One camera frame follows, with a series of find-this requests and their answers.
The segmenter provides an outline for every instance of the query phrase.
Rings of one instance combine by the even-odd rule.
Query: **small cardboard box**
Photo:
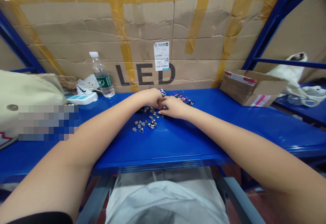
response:
[[[288,82],[254,71],[231,70],[224,72],[220,90],[242,106],[268,107]]]

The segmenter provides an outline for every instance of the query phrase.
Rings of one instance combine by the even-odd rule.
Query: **person's left hand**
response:
[[[159,104],[162,101],[162,94],[156,88],[142,90],[137,93],[140,96],[144,106],[159,108]]]

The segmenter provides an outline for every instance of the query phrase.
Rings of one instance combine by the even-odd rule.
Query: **floor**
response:
[[[212,169],[214,178],[221,176],[217,167],[211,167],[211,169]],[[233,164],[233,165],[222,166],[222,169],[225,172],[226,176],[234,177],[238,181],[238,183],[241,184],[241,171],[240,171],[240,167],[238,165]],[[91,178],[91,180],[86,188],[83,200],[81,202],[80,210],[86,204],[86,202],[89,198],[89,195],[91,194],[93,188],[95,187],[98,179],[99,179],[98,177]],[[260,213],[260,215],[262,216],[262,218],[264,219],[266,224],[276,224],[276,223],[279,224],[282,222],[280,217],[276,213],[276,210],[273,207],[272,203],[268,200],[266,193],[264,191],[257,192],[255,190],[251,190],[251,191],[246,192],[246,194],[247,194],[248,198],[251,200],[251,202],[253,203],[253,205],[255,206],[255,208],[258,210],[258,212]],[[97,220],[97,224],[105,223],[105,217],[106,217],[105,211],[106,211],[107,203],[108,203],[108,196],[107,196],[107,198],[104,202],[104,205],[102,207],[102,211]],[[230,200],[227,201],[227,208],[229,211],[230,224],[241,223]]]

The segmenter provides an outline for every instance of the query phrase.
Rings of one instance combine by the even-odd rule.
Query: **large cardboard box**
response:
[[[224,72],[220,90],[242,106],[269,107],[288,82],[254,71],[231,70]]]
[[[321,61],[326,35],[318,29],[326,23],[325,1],[306,1],[281,26],[281,37],[272,40],[267,58],[306,51],[309,61]],[[0,0],[0,10],[47,72],[84,79],[92,73],[88,53],[97,51],[116,92],[130,92],[217,87],[224,70],[242,67],[276,2]],[[163,41],[169,42],[170,68],[157,71],[153,46]],[[20,68],[9,48],[0,49],[0,69]],[[257,69],[269,71],[266,65]]]

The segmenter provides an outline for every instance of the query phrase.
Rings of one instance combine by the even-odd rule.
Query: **person's right hand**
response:
[[[174,96],[165,96],[160,104],[159,114],[167,115],[176,119],[184,119],[187,113],[190,113],[192,107],[182,102],[179,98]]]

